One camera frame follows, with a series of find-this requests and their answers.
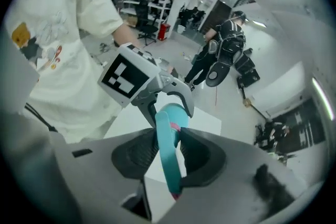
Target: white bucket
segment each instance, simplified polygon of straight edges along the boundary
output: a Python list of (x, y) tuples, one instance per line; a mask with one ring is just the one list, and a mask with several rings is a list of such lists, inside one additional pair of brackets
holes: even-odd
[(182, 34), (184, 31), (185, 31), (185, 27), (182, 26), (182, 25), (178, 25), (178, 27), (177, 27), (177, 32), (178, 32), (179, 34)]

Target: person wearing white t-shirt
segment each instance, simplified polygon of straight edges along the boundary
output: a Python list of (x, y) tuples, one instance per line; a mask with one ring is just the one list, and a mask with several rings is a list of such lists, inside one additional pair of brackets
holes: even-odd
[(68, 143), (103, 138), (121, 107), (98, 86), (102, 67), (86, 51), (79, 28), (138, 47), (112, 1), (13, 0), (4, 23), (13, 44), (40, 74), (28, 103)]
[(191, 18), (194, 13), (194, 9), (198, 7), (199, 0), (189, 0), (189, 3), (184, 11), (183, 17), (181, 19), (181, 25), (186, 26), (187, 21)]

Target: ceiling light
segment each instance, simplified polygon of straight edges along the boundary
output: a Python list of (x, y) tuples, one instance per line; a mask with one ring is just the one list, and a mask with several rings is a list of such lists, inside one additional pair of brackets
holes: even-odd
[(335, 115), (331, 109), (331, 105), (330, 105), (330, 102), (327, 96), (325, 95), (323, 89), (321, 88), (321, 85), (319, 85), (319, 83), (317, 82), (315, 78), (312, 78), (312, 82), (320, 98), (322, 99), (324, 106), (326, 107), (330, 120), (333, 121), (335, 119)]
[(260, 26), (266, 27), (266, 25), (264, 25), (263, 23), (256, 22), (255, 20), (254, 20), (253, 22), (254, 22), (256, 25), (260, 25)]

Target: black cap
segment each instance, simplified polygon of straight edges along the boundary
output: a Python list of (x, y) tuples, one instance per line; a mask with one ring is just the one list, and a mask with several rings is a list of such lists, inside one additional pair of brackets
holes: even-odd
[(245, 12), (242, 12), (241, 10), (237, 10), (233, 14), (234, 14), (233, 17), (238, 17), (238, 18), (242, 19), (243, 21), (246, 20), (246, 14), (245, 14)]

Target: black cable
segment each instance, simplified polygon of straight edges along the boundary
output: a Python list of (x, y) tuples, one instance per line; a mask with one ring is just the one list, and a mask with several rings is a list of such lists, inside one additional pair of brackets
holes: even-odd
[(51, 126), (43, 117), (28, 103), (25, 105), (25, 109), (33, 114), (37, 119), (39, 119), (43, 124), (45, 124), (50, 132), (57, 132), (56, 128)]

